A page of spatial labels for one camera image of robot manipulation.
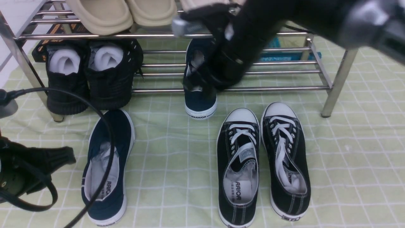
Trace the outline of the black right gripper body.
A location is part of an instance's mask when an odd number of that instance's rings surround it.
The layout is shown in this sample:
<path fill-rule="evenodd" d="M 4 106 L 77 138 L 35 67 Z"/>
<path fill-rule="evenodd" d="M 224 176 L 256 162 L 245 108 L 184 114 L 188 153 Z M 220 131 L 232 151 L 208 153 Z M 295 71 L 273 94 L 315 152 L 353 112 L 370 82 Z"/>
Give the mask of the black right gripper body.
<path fill-rule="evenodd" d="M 241 81 L 263 49 L 262 3 L 213 3 L 175 16 L 177 37 L 206 28 L 213 41 L 203 61 L 183 80 L 185 90 L 199 87 L 209 97 Z"/>

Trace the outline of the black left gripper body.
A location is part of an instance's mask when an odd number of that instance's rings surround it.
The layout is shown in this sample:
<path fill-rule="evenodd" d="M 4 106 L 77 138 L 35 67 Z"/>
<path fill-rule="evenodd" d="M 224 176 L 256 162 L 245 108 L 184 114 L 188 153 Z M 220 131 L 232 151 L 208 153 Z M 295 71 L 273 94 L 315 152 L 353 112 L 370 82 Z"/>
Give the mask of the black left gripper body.
<path fill-rule="evenodd" d="M 46 186 L 27 167 L 23 167 L 18 160 L 22 160 L 52 180 L 51 174 L 65 165 L 76 163 L 73 148 L 36 148 L 26 147 L 1 137 L 1 188 L 20 197 L 44 189 Z"/>

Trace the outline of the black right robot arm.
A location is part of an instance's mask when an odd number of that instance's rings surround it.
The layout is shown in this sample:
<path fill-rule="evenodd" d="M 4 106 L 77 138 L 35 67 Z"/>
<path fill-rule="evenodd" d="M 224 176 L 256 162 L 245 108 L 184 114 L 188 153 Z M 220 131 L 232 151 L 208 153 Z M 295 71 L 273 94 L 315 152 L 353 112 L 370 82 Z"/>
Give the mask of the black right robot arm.
<path fill-rule="evenodd" d="M 371 47 L 404 64 L 403 0 L 246 0 L 183 12 L 185 25 L 214 37 L 203 63 L 183 80 L 209 97 L 239 83 L 288 21 L 345 49 Z"/>

